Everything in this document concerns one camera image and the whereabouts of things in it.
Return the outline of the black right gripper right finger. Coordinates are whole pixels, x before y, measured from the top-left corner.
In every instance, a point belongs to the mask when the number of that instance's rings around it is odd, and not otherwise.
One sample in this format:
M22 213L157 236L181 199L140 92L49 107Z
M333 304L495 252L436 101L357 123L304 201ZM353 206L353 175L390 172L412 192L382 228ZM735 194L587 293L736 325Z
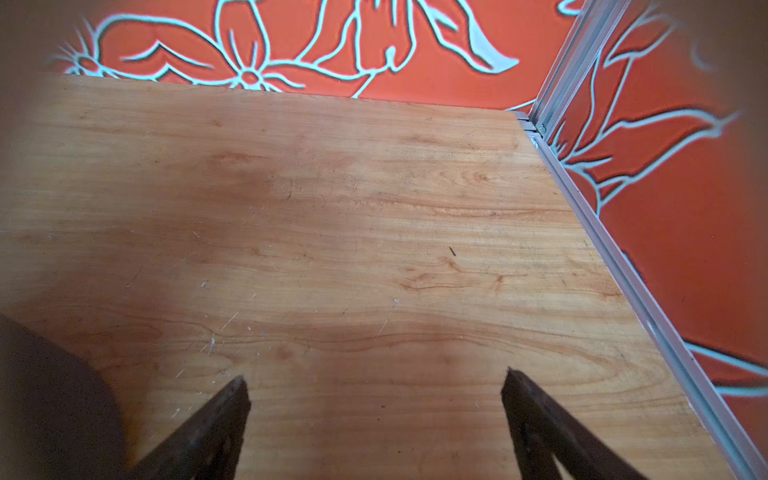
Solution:
M523 479L644 477L523 372L507 370L501 399Z

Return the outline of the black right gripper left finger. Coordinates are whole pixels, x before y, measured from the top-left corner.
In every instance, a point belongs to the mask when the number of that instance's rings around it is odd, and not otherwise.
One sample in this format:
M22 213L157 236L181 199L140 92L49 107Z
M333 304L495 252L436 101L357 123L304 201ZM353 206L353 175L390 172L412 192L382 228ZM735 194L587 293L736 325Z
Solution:
M232 479L251 409L238 376L127 472L124 479Z

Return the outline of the aluminium frame rail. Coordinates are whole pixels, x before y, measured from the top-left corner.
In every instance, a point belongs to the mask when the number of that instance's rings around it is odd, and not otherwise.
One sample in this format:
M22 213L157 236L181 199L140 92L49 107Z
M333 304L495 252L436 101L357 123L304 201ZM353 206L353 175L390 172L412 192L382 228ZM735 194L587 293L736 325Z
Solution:
M767 475L767 209L747 110L662 1L561 1L573 20L534 145L739 479Z

